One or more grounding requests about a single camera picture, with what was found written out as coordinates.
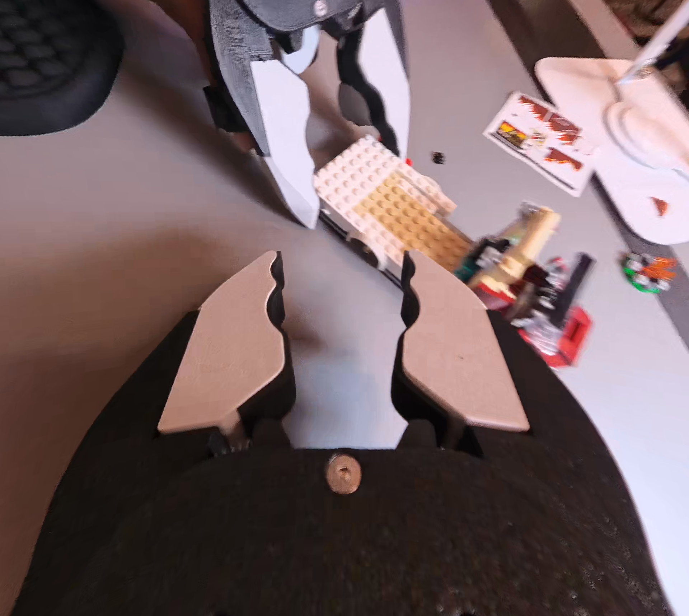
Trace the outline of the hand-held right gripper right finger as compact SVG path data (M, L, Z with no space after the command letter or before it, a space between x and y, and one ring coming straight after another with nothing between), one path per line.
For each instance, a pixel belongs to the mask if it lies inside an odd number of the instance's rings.
M470 428L529 432L489 313L475 293L417 250L404 254L401 284L395 410L409 424L427 422L438 447L472 447Z

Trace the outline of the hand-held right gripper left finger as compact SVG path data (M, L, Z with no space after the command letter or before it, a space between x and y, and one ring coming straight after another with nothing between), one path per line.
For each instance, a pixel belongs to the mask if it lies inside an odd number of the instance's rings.
M296 401L282 256L268 251L199 307L158 423L162 434L217 428L251 438L262 420L282 421Z

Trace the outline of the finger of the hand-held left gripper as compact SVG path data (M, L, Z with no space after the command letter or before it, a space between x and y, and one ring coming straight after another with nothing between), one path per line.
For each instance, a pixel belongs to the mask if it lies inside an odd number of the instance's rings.
M399 158L407 157L411 115L405 59L385 8L338 42L340 112L358 127L374 128Z
M320 199L314 188L315 164L306 144L309 90L280 60L253 61L251 70L267 138L263 163L285 206L313 230Z

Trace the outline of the toy brick truck model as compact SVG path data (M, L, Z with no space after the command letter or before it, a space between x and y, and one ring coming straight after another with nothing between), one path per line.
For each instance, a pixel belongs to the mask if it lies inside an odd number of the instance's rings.
M315 172L314 187L320 219L360 243L397 285L404 254L420 251L516 327L550 368L576 364L592 321L575 300L594 260L581 253L572 265L562 258L538 264L559 214L523 202L510 224L472 241L451 223L457 206L439 184L370 136Z

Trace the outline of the sticker sheet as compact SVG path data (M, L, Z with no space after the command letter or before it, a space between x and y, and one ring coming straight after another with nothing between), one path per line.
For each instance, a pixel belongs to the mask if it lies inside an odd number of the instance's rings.
M512 92L483 135L575 198L581 197L595 171L598 146L541 98Z

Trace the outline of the toy campfire on green plate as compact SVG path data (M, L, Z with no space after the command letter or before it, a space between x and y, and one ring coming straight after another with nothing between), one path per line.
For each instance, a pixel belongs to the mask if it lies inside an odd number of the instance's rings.
M676 276L677 259L647 253L628 253L622 259L627 281L642 293L659 294L670 288Z

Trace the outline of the white book stand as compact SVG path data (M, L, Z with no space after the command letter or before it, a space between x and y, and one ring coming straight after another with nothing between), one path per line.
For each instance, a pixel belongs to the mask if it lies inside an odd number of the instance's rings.
M544 58L536 76L598 146L595 173L623 221L645 241L688 242L688 111L655 62L688 25L688 0L632 60ZM659 217L650 197L668 202Z

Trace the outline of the black wrist rest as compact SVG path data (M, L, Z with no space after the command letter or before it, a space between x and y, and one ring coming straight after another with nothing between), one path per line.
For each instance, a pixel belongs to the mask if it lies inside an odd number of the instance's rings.
M107 100L125 43L96 0L1 0L1 136L88 121Z

